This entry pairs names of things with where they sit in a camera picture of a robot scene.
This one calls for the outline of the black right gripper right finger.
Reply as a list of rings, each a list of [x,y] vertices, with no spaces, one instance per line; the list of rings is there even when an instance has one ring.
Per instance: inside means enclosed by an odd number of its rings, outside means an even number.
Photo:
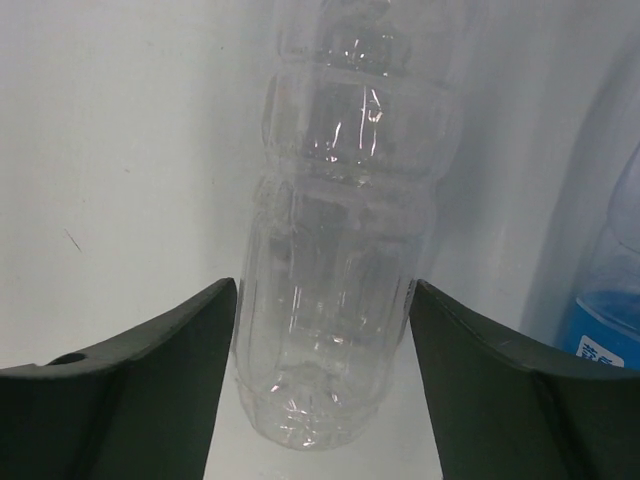
[[[635,479],[639,375],[540,343],[425,281],[410,324],[447,479]]]

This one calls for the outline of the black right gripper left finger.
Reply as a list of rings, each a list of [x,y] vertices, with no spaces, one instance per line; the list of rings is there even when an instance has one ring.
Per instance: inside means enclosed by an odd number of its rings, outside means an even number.
[[[222,279],[45,365],[1,372],[5,479],[200,479],[233,332]]]

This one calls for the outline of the clear bottle blue label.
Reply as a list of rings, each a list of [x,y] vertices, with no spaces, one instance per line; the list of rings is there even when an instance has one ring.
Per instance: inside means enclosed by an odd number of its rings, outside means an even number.
[[[638,150],[616,183],[559,346],[598,363],[639,368]]]

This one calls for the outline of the tall clear bottle white cap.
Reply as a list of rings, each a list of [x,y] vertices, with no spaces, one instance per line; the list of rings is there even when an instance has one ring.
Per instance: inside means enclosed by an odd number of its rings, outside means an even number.
[[[239,286],[252,427],[340,447],[377,413],[459,142],[464,1],[280,1]]]

